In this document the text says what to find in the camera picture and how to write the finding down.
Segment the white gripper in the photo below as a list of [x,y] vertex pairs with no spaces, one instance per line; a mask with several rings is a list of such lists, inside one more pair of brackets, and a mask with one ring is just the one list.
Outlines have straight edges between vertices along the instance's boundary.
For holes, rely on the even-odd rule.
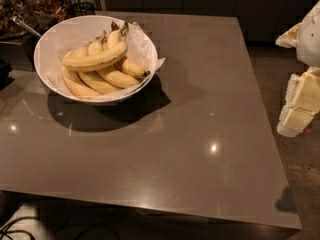
[[[320,66],[320,0],[303,18],[275,44],[296,48],[297,59],[309,66]],[[296,137],[320,112],[320,68],[309,67],[301,76],[292,74],[287,85],[285,105],[279,115],[277,132]]]

